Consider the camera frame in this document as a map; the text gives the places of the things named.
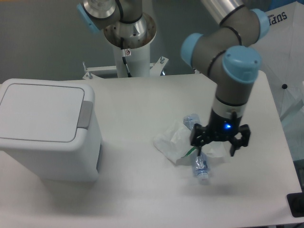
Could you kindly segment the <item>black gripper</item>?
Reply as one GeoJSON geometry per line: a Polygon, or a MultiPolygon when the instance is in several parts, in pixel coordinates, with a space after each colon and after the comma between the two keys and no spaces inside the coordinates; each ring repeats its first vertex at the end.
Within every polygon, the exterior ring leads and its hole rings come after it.
{"type": "Polygon", "coordinates": [[[250,128],[248,124],[240,125],[241,119],[242,116],[238,117],[235,111],[228,113],[228,117],[223,117],[212,109],[208,125],[202,126],[195,123],[191,130],[190,144],[198,150],[197,155],[200,156],[202,147],[212,141],[229,141],[231,157],[235,155],[236,150],[247,147],[250,139],[250,128]],[[241,134],[239,139],[236,137],[238,133],[241,134]]]}

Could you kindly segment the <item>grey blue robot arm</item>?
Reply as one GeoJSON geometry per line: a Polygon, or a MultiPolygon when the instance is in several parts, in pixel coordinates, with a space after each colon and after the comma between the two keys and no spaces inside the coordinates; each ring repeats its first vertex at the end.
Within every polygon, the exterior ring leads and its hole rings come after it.
{"type": "MultiPolygon", "coordinates": [[[[261,65],[251,48],[269,31],[267,15],[248,9],[240,0],[205,0],[203,5],[218,23],[209,36],[189,35],[181,46],[183,61],[217,84],[207,126],[195,124],[190,144],[201,150],[211,142],[230,142],[230,154],[248,146],[250,128],[241,125],[246,104],[261,65]]],[[[153,20],[140,0],[85,0],[77,5],[80,17],[93,32],[103,31],[114,46],[119,77],[149,76],[150,56],[134,57],[135,50],[155,37],[153,20]]]]}

